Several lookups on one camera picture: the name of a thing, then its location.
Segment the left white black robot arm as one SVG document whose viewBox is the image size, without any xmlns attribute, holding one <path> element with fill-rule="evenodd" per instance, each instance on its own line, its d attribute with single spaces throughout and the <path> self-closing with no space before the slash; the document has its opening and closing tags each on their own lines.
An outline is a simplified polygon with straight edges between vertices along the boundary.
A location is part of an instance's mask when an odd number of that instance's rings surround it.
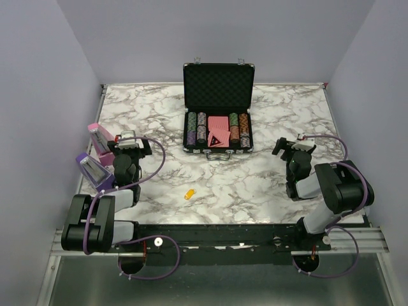
<svg viewBox="0 0 408 306">
<path fill-rule="evenodd" d="M 126 251 L 136 251 L 141 236 L 131 221 L 116 221 L 115 213 L 136 205 L 140 197 L 140 184 L 150 180 L 157 172 L 141 177 L 140 160 L 152 155 L 146 136 L 118 136 L 108 142 L 114 155 L 114 172 L 103 182 L 95 196 L 74 195 L 62 230 L 61 246 L 65 251 L 82 251 L 86 255 L 107 252 L 120 244 Z"/>
</svg>

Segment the yellow key tag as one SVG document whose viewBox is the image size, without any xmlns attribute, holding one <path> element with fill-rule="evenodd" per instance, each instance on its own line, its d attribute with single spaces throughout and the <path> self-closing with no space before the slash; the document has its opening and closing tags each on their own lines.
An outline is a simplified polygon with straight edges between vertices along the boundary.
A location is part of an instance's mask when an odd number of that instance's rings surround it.
<svg viewBox="0 0 408 306">
<path fill-rule="evenodd" d="M 190 190 L 188 190 L 188 192 L 186 192 L 186 194 L 184 195 L 184 199 L 185 199 L 185 200 L 190 200 L 195 194 L 196 194 L 196 190 L 195 190 L 195 189 L 190 189 Z"/>
</svg>

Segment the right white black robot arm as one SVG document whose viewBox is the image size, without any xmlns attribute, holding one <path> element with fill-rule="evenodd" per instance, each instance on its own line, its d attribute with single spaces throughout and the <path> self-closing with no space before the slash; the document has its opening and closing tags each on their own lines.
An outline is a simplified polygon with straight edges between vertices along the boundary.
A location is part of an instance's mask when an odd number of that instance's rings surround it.
<svg viewBox="0 0 408 306">
<path fill-rule="evenodd" d="M 310 136 L 298 136 L 294 142 L 279 138 L 272 150 L 275 156 L 283 151 L 281 159 L 286 162 L 286 192 L 290 199 L 323 196 L 323 202 L 294 226 L 293 242 L 302 250 L 309 249 L 341 219 L 372 205 L 375 199 L 372 186 L 352 161 L 312 166 L 315 149 Z"/>
</svg>

